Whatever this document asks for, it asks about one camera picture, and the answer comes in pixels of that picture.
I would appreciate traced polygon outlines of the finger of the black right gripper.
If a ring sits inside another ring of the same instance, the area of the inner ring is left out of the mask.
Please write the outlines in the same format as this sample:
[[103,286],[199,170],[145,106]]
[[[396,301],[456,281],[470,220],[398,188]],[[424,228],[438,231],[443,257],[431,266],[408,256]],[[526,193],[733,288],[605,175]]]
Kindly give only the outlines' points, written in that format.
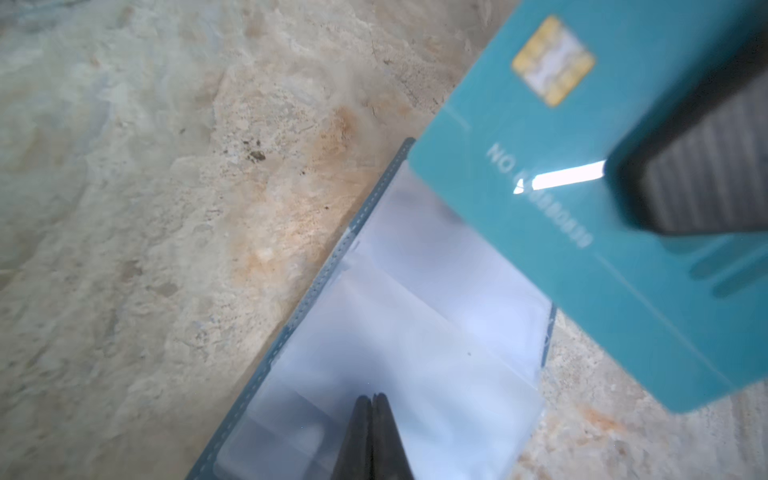
[[627,223],[665,236],[767,229],[767,30],[667,96],[609,160]]

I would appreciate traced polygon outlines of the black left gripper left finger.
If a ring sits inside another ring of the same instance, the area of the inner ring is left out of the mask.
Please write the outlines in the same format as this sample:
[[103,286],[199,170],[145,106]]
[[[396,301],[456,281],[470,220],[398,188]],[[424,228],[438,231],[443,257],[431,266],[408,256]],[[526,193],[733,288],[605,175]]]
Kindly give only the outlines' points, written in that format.
[[372,401],[360,396],[354,404],[332,480],[369,480],[373,473]]

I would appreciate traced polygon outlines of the teal chip card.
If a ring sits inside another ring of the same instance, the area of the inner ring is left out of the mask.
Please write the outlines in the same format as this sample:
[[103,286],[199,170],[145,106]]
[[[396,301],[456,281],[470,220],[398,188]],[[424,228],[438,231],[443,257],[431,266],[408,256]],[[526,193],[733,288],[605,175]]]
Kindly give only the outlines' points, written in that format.
[[632,228],[609,160],[755,32],[763,1],[523,1],[413,147],[413,171],[657,401],[767,376],[767,229]]

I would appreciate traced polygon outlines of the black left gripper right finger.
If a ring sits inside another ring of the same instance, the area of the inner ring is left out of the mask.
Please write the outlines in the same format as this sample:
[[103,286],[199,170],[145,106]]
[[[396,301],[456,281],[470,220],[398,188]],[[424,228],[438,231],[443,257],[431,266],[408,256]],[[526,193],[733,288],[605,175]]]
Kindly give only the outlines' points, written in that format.
[[375,394],[372,404],[372,465],[375,480],[413,480],[390,402],[384,393]]

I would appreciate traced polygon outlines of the blue-grey card holder wallet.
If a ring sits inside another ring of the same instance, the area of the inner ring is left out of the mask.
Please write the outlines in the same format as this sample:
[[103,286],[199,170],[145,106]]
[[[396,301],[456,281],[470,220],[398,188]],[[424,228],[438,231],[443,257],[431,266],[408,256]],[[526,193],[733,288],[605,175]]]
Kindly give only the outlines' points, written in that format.
[[407,139],[189,471],[328,479],[383,394],[419,479],[506,479],[544,408],[556,306],[411,171]]

